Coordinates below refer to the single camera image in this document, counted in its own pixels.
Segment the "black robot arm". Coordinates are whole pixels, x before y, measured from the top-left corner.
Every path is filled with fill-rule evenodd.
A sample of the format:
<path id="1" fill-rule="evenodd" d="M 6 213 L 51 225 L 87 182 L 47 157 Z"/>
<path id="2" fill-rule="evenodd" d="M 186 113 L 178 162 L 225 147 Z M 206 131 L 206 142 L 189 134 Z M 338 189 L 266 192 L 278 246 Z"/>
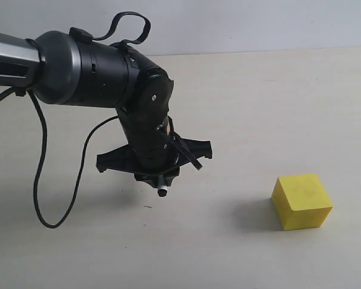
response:
<path id="1" fill-rule="evenodd" d="M 31 91 L 46 104 L 116 110 L 128 142 L 97 156 L 100 172 L 132 173 L 155 188 L 179 174 L 168 116 L 174 82 L 124 43 L 103 45 L 76 28 L 34 40 L 0 33 L 0 86 Z"/>

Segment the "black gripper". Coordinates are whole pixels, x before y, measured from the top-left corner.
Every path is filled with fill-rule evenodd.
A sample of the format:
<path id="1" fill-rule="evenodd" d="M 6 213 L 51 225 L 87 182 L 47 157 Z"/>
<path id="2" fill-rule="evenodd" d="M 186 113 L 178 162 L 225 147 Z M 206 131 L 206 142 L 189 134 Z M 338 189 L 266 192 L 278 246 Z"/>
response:
<path id="1" fill-rule="evenodd" d="M 151 187 L 157 187 L 161 182 L 166 186 L 171 186 L 173 180 L 180 174 L 179 165 L 169 165 L 160 169 L 150 169 L 139 164 L 134 165 L 134 178 L 138 182 L 144 182 Z"/>

